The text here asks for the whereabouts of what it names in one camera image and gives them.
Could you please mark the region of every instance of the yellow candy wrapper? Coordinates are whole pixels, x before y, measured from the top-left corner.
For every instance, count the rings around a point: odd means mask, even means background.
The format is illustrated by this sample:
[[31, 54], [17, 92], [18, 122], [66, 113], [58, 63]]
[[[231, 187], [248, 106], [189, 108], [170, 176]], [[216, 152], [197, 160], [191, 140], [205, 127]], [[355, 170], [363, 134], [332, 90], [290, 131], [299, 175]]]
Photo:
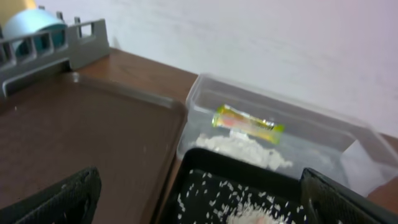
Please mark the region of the yellow candy wrapper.
[[252, 136], [263, 138], [273, 144], [279, 143], [280, 136], [285, 129], [284, 125], [255, 118], [228, 105], [218, 108], [212, 123], [214, 127], [238, 129]]

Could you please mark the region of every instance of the brown tray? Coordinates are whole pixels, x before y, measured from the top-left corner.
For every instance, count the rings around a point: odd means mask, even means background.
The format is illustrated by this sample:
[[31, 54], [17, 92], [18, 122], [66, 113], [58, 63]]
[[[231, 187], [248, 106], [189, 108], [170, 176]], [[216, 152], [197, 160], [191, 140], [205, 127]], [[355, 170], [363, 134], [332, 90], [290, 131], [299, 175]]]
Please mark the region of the brown tray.
[[77, 73], [28, 87], [0, 106], [0, 208], [96, 166], [93, 223], [149, 223], [184, 119], [177, 101]]

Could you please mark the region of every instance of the clear plastic container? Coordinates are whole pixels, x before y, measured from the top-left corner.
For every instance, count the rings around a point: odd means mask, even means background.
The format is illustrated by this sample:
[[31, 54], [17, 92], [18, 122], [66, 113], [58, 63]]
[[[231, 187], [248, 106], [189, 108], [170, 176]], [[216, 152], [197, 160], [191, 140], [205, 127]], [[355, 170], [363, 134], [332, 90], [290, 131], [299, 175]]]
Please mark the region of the clear plastic container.
[[[299, 179], [303, 168], [311, 167], [363, 196], [398, 175], [398, 154], [366, 123], [275, 93], [264, 93], [211, 75], [200, 75], [187, 97], [188, 119], [178, 145], [178, 157], [182, 159], [193, 147], [212, 151], [224, 147], [214, 146], [210, 140], [206, 140], [210, 146], [203, 145], [203, 139], [229, 138], [229, 129], [216, 128], [211, 123], [216, 110], [227, 104], [285, 126], [279, 144], [249, 136], [251, 142], [256, 141], [265, 150], [274, 149], [292, 162], [292, 166], [274, 167], [272, 170], [276, 172]], [[267, 169], [272, 162], [271, 159], [268, 164], [259, 164], [228, 151], [220, 153]]]

